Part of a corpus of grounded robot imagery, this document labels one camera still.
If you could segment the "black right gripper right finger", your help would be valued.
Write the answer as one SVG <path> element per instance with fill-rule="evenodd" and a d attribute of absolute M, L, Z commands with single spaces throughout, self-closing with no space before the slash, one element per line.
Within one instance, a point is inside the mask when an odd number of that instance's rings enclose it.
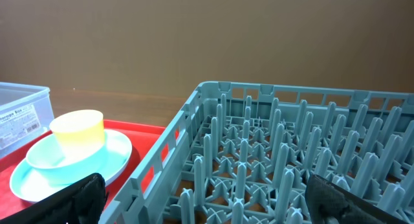
<path fill-rule="evenodd" d="M 403 223 L 378 207 L 313 174 L 305 189 L 305 202 L 313 224 L 382 224 Z"/>

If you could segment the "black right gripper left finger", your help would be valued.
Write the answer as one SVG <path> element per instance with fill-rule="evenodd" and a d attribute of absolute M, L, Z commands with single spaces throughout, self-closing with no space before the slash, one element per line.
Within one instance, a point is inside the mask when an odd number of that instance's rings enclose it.
<path fill-rule="evenodd" d="M 3 218 L 1 224 L 97 224 L 107 202 L 105 179 L 93 173 L 55 194 Z"/>

